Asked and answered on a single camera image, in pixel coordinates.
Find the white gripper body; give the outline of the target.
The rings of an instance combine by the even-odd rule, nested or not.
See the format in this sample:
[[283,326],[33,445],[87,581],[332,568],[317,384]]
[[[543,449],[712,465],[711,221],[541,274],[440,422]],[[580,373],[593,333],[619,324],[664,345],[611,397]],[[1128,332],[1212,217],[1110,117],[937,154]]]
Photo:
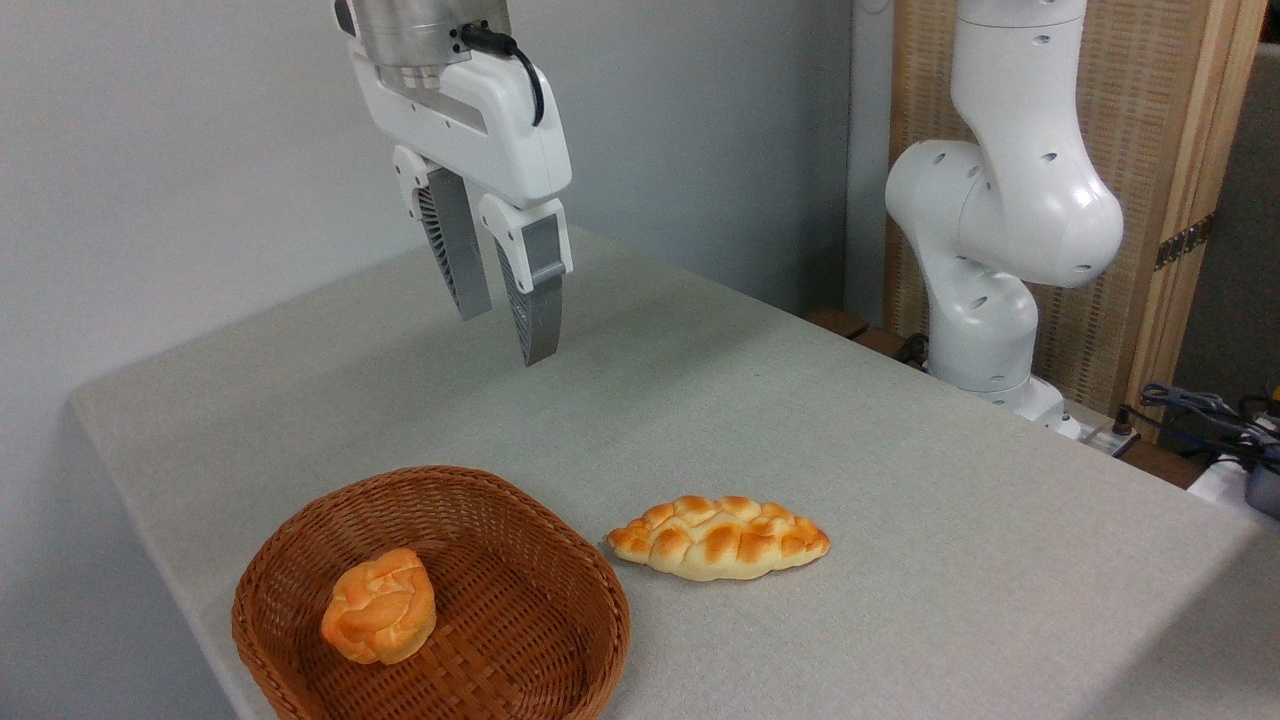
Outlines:
[[402,70],[375,65],[348,42],[358,86],[379,129],[520,209],[559,196],[572,179],[556,96],[545,76],[544,113],[517,60],[475,53],[448,65],[438,88],[403,86]]

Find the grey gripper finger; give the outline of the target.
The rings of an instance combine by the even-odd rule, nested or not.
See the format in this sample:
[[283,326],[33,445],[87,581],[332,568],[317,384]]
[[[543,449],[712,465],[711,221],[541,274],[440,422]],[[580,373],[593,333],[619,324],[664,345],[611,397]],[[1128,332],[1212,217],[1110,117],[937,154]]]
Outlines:
[[479,204],[494,236],[524,364],[556,352],[561,337],[562,283],[573,270],[564,209],[552,199],[527,210],[493,193]]
[[492,301],[465,179],[403,145],[394,147],[393,167],[460,316],[470,320],[488,313]]

